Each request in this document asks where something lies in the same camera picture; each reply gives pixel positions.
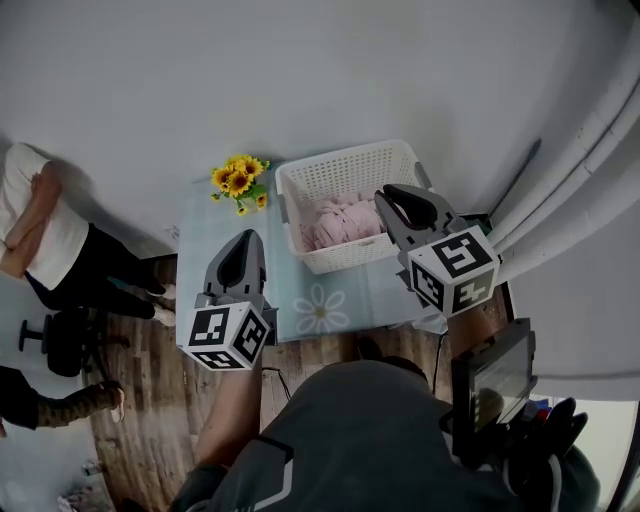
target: cable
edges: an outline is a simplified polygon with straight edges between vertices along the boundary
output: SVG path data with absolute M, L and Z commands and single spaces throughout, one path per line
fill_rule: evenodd
M 440 349 L 442 349 L 442 341 L 444 340 L 445 336 L 449 335 L 449 331 L 444 332 L 440 335 L 440 338 L 438 339 L 438 351 L 436 352 L 436 367 L 433 370 L 433 385 L 431 386 L 431 392 L 433 393 L 433 396 L 436 396 L 436 379 L 438 378 L 438 363 L 440 362 Z
M 280 382 L 282 382 L 282 387 L 284 388 L 284 394 L 287 397 L 287 401 L 291 400 L 291 393 L 289 393 L 289 388 L 287 387 L 287 383 L 284 381 L 284 375 L 282 375 L 282 370 L 280 368 L 273 368 L 272 366 L 264 366 L 262 371 L 270 371 L 270 372 L 278 372 L 278 377 L 280 377 Z

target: pink cloth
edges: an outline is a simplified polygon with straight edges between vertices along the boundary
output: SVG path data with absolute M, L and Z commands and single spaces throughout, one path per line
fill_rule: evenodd
M 302 241 L 307 252 L 379 235 L 384 231 L 375 202 L 363 201 L 359 194 L 345 194 L 336 201 L 324 199 L 316 208 L 320 213 L 318 222 L 302 229 Z

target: sunflower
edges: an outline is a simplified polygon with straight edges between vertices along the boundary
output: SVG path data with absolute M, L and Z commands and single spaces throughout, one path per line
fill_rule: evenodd
M 260 194 L 256 197 L 256 204 L 258 205 L 258 210 L 262 210 L 267 206 L 267 194 Z
M 214 169 L 211 171 L 211 183 L 217 185 L 220 190 L 226 192 L 229 190 L 229 177 L 234 172 L 234 169 L 230 166 L 223 167 L 222 169 Z
M 249 190 L 251 179 L 246 172 L 236 171 L 229 177 L 228 185 L 231 197 L 238 197 Z
M 264 171 L 264 165 L 257 158 L 246 158 L 244 160 L 244 168 L 245 172 L 251 177 L 252 180 L 255 180 L 257 176 L 262 174 Z
M 227 167 L 231 167 L 238 160 L 248 160 L 251 158 L 251 155 L 233 155 L 229 160 L 225 162 L 224 165 Z

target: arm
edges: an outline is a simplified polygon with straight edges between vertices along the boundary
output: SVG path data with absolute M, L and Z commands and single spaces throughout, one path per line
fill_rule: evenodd
M 260 433 L 262 357 L 251 371 L 222 375 L 216 400 L 200 432 L 196 464 L 231 466 L 242 449 Z
M 22 278 L 40 248 L 45 228 L 46 222 L 41 222 L 22 238 L 15 249 L 7 248 L 0 259 L 0 270 L 18 279 Z
M 47 162 L 40 174 L 33 177 L 31 191 L 29 204 L 7 234 L 5 244 L 9 249 L 16 248 L 27 233 L 44 223 L 58 203 L 62 186 L 51 162 Z

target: person's leg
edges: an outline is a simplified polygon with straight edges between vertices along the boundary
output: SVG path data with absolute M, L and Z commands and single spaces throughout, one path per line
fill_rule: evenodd
M 91 290 L 83 290 L 82 293 L 82 304 L 90 308 L 102 309 L 115 315 L 132 316 L 147 320 L 156 315 L 154 304 L 121 290 L 106 279 L 94 284 Z
M 120 279 L 153 295 L 164 296 L 167 290 L 156 279 L 148 265 L 129 252 L 122 242 L 97 228 L 94 230 L 94 243 L 99 248 L 101 266 L 109 277 Z
M 112 382 L 88 386 L 62 399 L 40 396 L 37 426 L 66 427 L 69 423 L 88 418 L 98 411 L 119 410 L 123 402 L 124 392 L 118 384 Z

